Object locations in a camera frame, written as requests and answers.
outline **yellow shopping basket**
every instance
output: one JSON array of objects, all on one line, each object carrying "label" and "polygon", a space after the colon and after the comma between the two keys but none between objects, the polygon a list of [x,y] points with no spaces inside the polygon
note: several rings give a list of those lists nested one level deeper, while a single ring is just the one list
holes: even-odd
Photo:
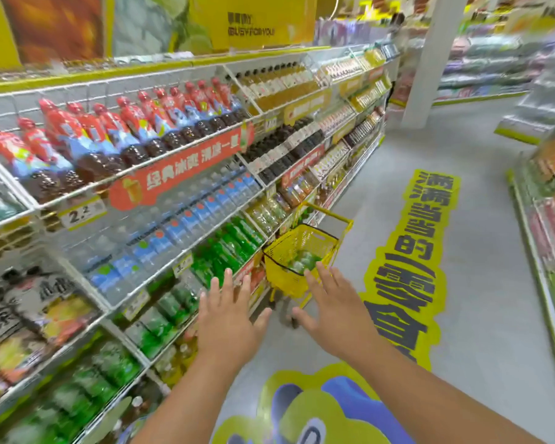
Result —
[{"label": "yellow shopping basket", "polygon": [[[317,257],[320,261],[329,266],[335,260],[339,247],[345,238],[347,232],[353,226],[353,220],[349,220],[343,216],[337,215],[327,209],[323,209],[318,205],[304,201],[298,209],[312,207],[327,216],[347,223],[347,227],[341,234],[340,238],[336,238],[326,231],[320,230],[308,224],[299,224],[291,231],[285,233],[271,245],[263,250],[265,255],[265,271],[267,281],[272,285],[272,293],[270,295],[270,306],[275,308],[275,291],[281,290],[284,296],[300,299],[299,306],[303,308],[311,299],[308,292],[308,284],[302,272],[298,272],[288,265],[296,258],[300,251],[308,251]],[[312,269],[311,273],[317,277],[317,269]]]}]

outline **bottle with red cap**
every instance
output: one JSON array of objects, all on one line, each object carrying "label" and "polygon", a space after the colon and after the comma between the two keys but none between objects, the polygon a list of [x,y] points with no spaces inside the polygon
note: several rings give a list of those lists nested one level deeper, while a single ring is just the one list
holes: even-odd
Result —
[{"label": "bottle with red cap", "polygon": [[144,146],[132,135],[117,113],[110,112],[100,103],[96,103],[93,110],[127,166],[137,165],[149,159]]},{"label": "bottle with red cap", "polygon": [[73,192],[86,185],[66,157],[58,153],[45,136],[45,131],[39,129],[30,118],[19,118],[18,125],[21,128],[22,141],[37,157],[51,165],[60,180],[60,184],[66,193]]},{"label": "bottle with red cap", "polygon": [[60,181],[50,166],[34,155],[17,135],[0,131],[0,161],[42,204],[63,193]]},{"label": "bottle with red cap", "polygon": [[214,132],[226,127],[224,121],[214,112],[214,107],[203,90],[196,88],[193,82],[185,82],[185,89],[198,108],[200,117],[208,122]]},{"label": "bottle with red cap", "polygon": [[222,98],[220,98],[220,95],[216,92],[214,86],[206,86],[203,79],[198,81],[198,86],[199,89],[208,97],[208,101],[214,108],[214,112],[220,116],[226,126],[232,126],[238,123],[238,120],[234,117],[232,112],[230,112],[228,104],[224,105]]},{"label": "bottle with red cap", "polygon": [[146,118],[154,126],[158,135],[163,138],[163,143],[167,148],[173,150],[187,144],[164,109],[148,93],[141,90],[138,92],[138,98],[141,101]]},{"label": "bottle with red cap", "polygon": [[52,101],[40,99],[45,116],[45,134],[66,159],[72,163],[80,178],[94,182],[116,173],[103,150],[92,141],[78,119],[59,109]]},{"label": "bottle with red cap", "polygon": [[185,113],[185,96],[183,96],[183,94],[172,97],[167,95],[164,89],[160,87],[156,87],[154,92],[158,97],[158,101],[162,104],[164,111],[168,114],[170,119],[175,122],[187,143],[201,138],[199,132],[193,128],[193,121],[191,121]]},{"label": "bottle with red cap", "polygon": [[133,104],[126,96],[120,96],[117,99],[117,104],[121,108],[119,111],[121,119],[129,126],[132,133],[138,137],[140,143],[143,143],[148,156],[162,156],[167,152],[166,146],[148,122],[141,107]]},{"label": "bottle with red cap", "polygon": [[231,91],[230,87],[227,84],[222,84],[219,78],[213,77],[212,84],[216,88],[216,92],[220,94],[220,98],[222,98],[222,102],[225,106],[228,106],[234,118],[237,121],[245,121],[249,116],[247,115],[247,111],[243,109],[243,105],[240,104],[240,101],[236,96],[234,96]]},{"label": "bottle with red cap", "polygon": [[80,103],[67,103],[68,111],[78,119],[89,137],[103,150],[103,153],[111,162],[111,169],[116,173],[125,169],[125,163],[121,159],[119,150],[113,146],[101,122],[91,113],[85,112]]},{"label": "bottle with red cap", "polygon": [[199,110],[195,105],[195,102],[189,95],[181,92],[177,87],[171,87],[170,96],[173,97],[176,105],[183,107],[187,118],[191,121],[195,131],[201,137],[214,133],[214,130],[210,127],[209,123],[199,114]]}]

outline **aisle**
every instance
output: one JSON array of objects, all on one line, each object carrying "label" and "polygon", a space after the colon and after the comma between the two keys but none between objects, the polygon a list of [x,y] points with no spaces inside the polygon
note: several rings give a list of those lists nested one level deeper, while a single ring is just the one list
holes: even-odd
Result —
[{"label": "aisle", "polygon": [[[442,339],[430,353],[433,372],[555,443],[555,361],[505,179],[517,154],[531,148],[492,133],[513,103],[439,107],[425,129],[389,130],[334,209],[355,220],[336,264],[363,291],[364,273],[399,221],[414,170],[461,178],[444,235],[447,299],[437,317]],[[307,308],[315,311],[312,303]],[[218,424],[234,415],[255,416],[261,389],[276,371],[314,373],[336,361],[274,316]]]}]

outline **finger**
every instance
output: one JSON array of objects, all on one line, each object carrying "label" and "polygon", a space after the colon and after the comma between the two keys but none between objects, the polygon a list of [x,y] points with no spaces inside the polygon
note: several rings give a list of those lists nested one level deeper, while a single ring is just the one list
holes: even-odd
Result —
[{"label": "finger", "polygon": [[306,283],[308,283],[308,289],[311,291],[314,298],[320,304],[325,300],[327,294],[325,290],[322,288],[321,284],[318,283],[318,280],[314,278],[311,272],[308,269],[304,270],[304,277],[306,277]]},{"label": "finger", "polygon": [[251,298],[251,276],[247,274],[243,278],[243,284],[238,293],[237,305],[244,312],[249,311],[249,299]]},{"label": "finger", "polygon": [[217,277],[212,277],[209,283],[208,292],[208,311],[214,311],[220,305],[220,281]]},{"label": "finger", "polygon": [[331,274],[333,274],[333,279],[335,280],[335,283],[339,286],[339,288],[343,289],[340,291],[349,292],[351,290],[352,292],[355,292],[355,289],[352,286],[351,282],[343,277],[343,274],[341,274],[341,271],[338,268],[332,266]]},{"label": "finger", "polygon": [[267,307],[261,312],[255,323],[253,324],[253,327],[255,327],[259,338],[263,338],[265,336],[265,333],[267,332],[267,325],[269,324],[269,318],[271,315],[272,309]]},{"label": "finger", "polygon": [[294,307],[292,309],[292,316],[300,323],[304,330],[314,339],[315,334],[318,330],[318,321],[314,319],[310,314],[305,312],[302,308]]},{"label": "finger", "polygon": [[205,291],[202,291],[199,295],[199,319],[204,319],[208,315],[208,312],[208,295],[205,293]]},{"label": "finger", "polygon": [[333,280],[333,276],[321,261],[317,262],[318,275],[323,281],[323,287],[327,294],[335,294],[337,292],[337,284]]},{"label": "finger", "polygon": [[224,271],[224,284],[220,294],[220,305],[229,306],[234,302],[234,286],[232,284],[232,270],[226,268]]}]

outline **hand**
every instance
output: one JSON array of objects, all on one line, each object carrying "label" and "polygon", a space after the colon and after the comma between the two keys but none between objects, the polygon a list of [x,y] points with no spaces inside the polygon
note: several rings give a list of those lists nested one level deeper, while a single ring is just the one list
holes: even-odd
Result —
[{"label": "hand", "polygon": [[267,331],[271,308],[266,308],[253,325],[249,320],[251,276],[244,276],[236,302],[232,270],[224,272],[220,290],[218,278],[212,279],[209,295],[199,299],[198,356],[217,362],[222,370],[238,372],[257,353]]},{"label": "hand", "polygon": [[382,340],[368,310],[352,284],[331,267],[331,273],[321,263],[317,270],[323,285],[307,269],[304,276],[318,304],[318,320],[295,307],[292,315],[325,351],[341,358],[357,370],[366,355],[374,353]]}]

